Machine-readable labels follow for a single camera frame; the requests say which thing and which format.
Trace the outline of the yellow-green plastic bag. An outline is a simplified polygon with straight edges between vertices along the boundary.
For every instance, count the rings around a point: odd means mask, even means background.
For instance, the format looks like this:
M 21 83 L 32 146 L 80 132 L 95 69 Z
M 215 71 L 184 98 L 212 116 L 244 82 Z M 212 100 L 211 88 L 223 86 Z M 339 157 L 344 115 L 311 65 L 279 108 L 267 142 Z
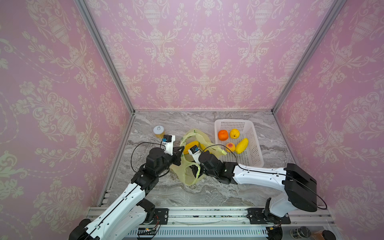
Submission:
M 203 178 L 199 156 L 202 152 L 210 152 L 218 159 L 227 153 L 219 146 L 215 146 L 208 135 L 198 129 L 188 131 L 182 138 L 180 146 L 184 147 L 181 164 L 171 165 L 170 169 L 185 185 L 191 186 Z

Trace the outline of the yellow banana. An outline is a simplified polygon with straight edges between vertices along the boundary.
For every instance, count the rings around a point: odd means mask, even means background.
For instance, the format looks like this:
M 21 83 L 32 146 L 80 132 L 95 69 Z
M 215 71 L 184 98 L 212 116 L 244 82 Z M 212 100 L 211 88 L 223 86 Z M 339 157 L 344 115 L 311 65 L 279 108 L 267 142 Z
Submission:
M 188 154 L 189 154 L 189 150 L 190 150 L 192 147 L 194 147 L 194 146 L 199 147 L 199 146 L 200 146 L 200 143 L 199 143 L 198 141 L 193 141 L 193 142 L 190 142 L 190 143 L 186 144 L 185 149 L 184 149 L 184 151 L 183 151 L 183 154 L 184 154 L 184 155 L 188 155 Z

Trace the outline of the peach fruit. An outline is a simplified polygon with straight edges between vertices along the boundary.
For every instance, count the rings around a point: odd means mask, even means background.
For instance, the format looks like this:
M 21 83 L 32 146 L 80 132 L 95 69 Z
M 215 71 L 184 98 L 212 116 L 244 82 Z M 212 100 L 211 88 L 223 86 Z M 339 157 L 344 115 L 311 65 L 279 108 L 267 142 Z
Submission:
M 226 149 L 227 151 L 230 153 L 230 152 L 235 152 L 236 151 L 236 145 L 233 144 L 233 143 L 228 143 L 226 145 Z

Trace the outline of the orange fruit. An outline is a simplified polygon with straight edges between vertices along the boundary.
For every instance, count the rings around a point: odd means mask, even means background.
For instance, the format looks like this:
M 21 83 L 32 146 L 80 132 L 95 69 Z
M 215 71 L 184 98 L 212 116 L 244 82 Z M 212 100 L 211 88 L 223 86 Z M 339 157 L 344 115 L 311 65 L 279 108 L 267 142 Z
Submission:
M 218 139 L 219 139 L 220 141 L 226 141 L 228 138 L 229 138 L 228 131 L 226 131 L 226 130 L 220 130 L 220 131 L 218 132 Z

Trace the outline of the yellow lemon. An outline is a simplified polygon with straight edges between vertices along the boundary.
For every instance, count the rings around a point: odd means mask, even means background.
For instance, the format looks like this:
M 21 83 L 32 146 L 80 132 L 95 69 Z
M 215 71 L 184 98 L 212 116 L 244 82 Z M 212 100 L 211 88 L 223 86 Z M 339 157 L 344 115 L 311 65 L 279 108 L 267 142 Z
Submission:
M 230 137 L 231 139 L 238 139 L 240 137 L 240 131 L 237 129 L 232 129 L 230 131 Z
M 249 140 L 247 138 L 244 138 L 237 144 L 235 149 L 236 153 L 238 155 L 242 154 L 247 149 L 248 145 L 249 145 Z

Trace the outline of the white plastic basket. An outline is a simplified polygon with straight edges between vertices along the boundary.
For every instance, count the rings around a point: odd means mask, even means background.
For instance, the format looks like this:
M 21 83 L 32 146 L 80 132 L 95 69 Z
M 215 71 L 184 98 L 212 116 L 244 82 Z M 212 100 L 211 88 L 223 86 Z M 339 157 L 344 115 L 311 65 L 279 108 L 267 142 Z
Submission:
M 240 137 L 238 139 L 231 139 L 229 137 L 226 141 L 220 141 L 218 139 L 218 132 L 220 130 L 230 131 L 232 129 L 237 129 L 240 131 Z M 237 144 L 247 138 L 249 140 L 249 145 L 247 149 L 240 155 L 237 153 L 229 153 L 225 146 L 228 143 Z M 215 144 L 218 146 L 222 145 L 222 149 L 226 153 L 223 156 L 220 156 L 220 160 L 223 162 L 234 162 L 246 166 L 262 168 L 264 166 L 264 160 L 261 152 L 261 147 L 259 140 L 256 134 L 254 124 L 249 120 L 235 120 L 235 119 L 222 119 L 215 121 Z

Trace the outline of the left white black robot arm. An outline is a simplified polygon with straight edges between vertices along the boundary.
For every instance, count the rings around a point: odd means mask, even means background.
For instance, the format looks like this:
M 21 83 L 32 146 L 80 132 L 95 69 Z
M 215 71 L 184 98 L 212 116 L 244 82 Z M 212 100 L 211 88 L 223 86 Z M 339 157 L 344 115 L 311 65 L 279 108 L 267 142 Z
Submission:
M 171 165 L 179 166 L 184 147 L 153 148 L 124 192 L 95 220 L 84 219 L 70 240 L 122 240 L 132 229 L 154 220 L 155 205 L 145 197 Z

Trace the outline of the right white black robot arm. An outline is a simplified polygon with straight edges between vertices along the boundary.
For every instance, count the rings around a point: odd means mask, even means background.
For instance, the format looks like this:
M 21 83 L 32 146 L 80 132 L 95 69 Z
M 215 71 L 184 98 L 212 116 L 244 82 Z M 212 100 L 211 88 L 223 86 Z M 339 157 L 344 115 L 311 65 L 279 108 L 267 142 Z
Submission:
M 256 168 L 234 162 L 222 162 L 208 150 L 192 147 L 189 154 L 200 169 L 195 175 L 206 175 L 222 184 L 257 185 L 272 188 L 281 193 L 267 200 L 265 217 L 283 218 L 293 210 L 316 212 L 317 181 L 296 164 L 284 168 Z

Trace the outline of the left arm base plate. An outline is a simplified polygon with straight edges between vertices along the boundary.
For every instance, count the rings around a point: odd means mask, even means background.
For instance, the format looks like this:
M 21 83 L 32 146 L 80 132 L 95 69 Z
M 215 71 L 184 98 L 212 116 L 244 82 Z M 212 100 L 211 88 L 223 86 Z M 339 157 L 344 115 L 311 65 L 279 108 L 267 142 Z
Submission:
M 137 206 L 145 212 L 144 225 L 166 225 L 168 223 L 169 209 L 157 208 L 152 202 L 147 199 L 141 200 Z

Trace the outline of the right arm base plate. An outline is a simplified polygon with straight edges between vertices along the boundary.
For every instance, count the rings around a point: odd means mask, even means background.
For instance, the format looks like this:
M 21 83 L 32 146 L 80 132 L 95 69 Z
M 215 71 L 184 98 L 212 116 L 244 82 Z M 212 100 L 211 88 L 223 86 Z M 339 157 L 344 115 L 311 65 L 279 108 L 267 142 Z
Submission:
M 266 206 L 264 208 L 247 209 L 246 217 L 250 220 L 251 225 L 274 224 L 280 226 L 291 223 L 288 214 L 285 214 L 283 217 L 277 217 L 270 212 L 269 207 L 271 199 L 272 198 L 267 199 Z

